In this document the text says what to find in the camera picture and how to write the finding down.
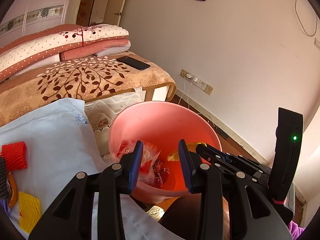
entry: pink blanket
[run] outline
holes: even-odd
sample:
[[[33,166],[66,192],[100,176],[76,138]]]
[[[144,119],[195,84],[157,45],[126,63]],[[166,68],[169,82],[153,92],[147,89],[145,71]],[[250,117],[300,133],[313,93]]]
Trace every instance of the pink blanket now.
[[[112,47],[123,47],[129,43],[128,39],[100,41],[90,45],[67,50],[60,53],[60,61],[71,60],[76,58],[87,57],[97,52],[103,51]]]

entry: black smartphone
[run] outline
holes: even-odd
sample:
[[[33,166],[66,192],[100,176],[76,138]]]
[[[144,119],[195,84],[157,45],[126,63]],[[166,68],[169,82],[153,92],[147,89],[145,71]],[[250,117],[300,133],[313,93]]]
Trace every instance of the black smartphone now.
[[[128,56],[117,58],[117,61],[125,63],[130,67],[134,67],[138,70],[145,70],[150,67],[149,64]]]

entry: doorway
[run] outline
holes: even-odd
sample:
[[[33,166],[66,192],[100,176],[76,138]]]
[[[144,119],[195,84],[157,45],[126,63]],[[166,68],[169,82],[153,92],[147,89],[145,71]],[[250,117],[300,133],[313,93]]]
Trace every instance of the doorway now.
[[[125,0],[81,0],[76,24],[92,26],[97,24],[119,25]]]

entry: brown leaf pattern blanket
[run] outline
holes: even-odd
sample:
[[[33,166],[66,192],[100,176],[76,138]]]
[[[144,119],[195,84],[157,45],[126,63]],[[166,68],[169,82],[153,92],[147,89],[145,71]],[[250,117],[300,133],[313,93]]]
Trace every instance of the brown leaf pattern blanket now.
[[[140,71],[116,61],[125,55],[151,67]],[[148,90],[163,86],[169,86],[170,101],[176,90],[174,80],[162,68],[132,52],[47,65],[0,83],[0,127],[60,98],[91,102],[132,92],[136,87]]]

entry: knitted fabric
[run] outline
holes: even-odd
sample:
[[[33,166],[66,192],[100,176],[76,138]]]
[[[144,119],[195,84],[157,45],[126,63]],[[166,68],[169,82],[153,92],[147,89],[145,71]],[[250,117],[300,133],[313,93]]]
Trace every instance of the knitted fabric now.
[[[296,224],[293,221],[291,221],[289,223],[288,229],[290,231],[290,234],[291,234],[293,240],[296,240],[302,234],[302,232],[305,230],[305,228],[300,228],[298,226],[298,224]]]
[[[0,157],[0,199],[8,200],[10,198],[7,188],[7,171],[5,169],[5,160]]]
[[[27,193],[19,192],[19,226],[31,233],[41,217],[40,200]]]
[[[7,171],[21,170],[27,168],[27,147],[25,142],[11,143],[2,146],[1,156],[5,158]]]

